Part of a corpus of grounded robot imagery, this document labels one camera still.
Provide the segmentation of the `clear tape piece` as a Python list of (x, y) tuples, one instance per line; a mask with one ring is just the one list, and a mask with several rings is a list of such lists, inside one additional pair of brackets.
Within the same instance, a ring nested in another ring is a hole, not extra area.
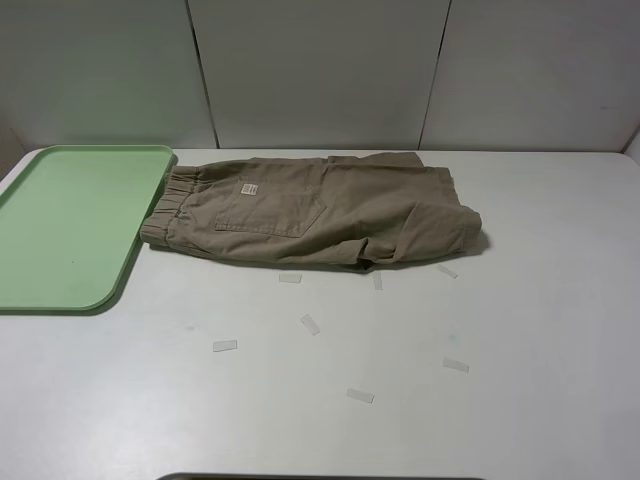
[(313, 317), (311, 315), (309, 315), (309, 314), (304, 315), (300, 319), (300, 322), (312, 336), (315, 336), (315, 335), (320, 333), (320, 327), (314, 321), (314, 319), (313, 319)]
[(238, 343), (236, 340), (215, 341), (212, 344), (212, 351), (214, 353), (232, 351), (232, 350), (236, 350), (237, 346), (238, 346)]
[(437, 269), (438, 271), (440, 271), (440, 272), (444, 273), (445, 275), (447, 275), (447, 276), (449, 276), (449, 277), (453, 278), (453, 279), (458, 278), (458, 273), (456, 273), (455, 271), (453, 271), (453, 270), (451, 270), (451, 269), (447, 268), (447, 267), (446, 267), (446, 266), (444, 266), (444, 265), (438, 264), (438, 265), (436, 265), (436, 269)]
[(348, 388), (346, 395), (351, 399), (361, 401), (367, 404), (372, 404), (375, 399), (375, 396), (373, 394), (360, 391), (357, 389), (353, 389), (353, 388)]
[(373, 274), (373, 282), (374, 282), (374, 288), (378, 291), (383, 289), (383, 279), (382, 279), (382, 273), (380, 271), (375, 271)]
[(444, 358), (442, 361), (442, 366), (444, 368), (453, 369), (466, 374), (468, 374), (470, 371), (470, 366), (468, 364), (450, 358)]
[(281, 283), (295, 283), (299, 284), (302, 280), (302, 275), (299, 273), (280, 273), (279, 281)]

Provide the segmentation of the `khaki shorts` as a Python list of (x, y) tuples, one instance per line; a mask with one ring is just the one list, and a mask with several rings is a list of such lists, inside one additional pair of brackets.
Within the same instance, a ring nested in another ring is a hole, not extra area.
[(386, 152), (177, 166), (140, 236), (214, 261), (366, 270), (460, 254), (481, 229), (447, 168)]

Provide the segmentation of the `green plastic tray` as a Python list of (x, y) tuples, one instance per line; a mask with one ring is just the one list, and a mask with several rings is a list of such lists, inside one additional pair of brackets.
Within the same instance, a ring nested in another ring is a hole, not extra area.
[(1, 194), (1, 309), (91, 311), (117, 290), (174, 154), (53, 146)]

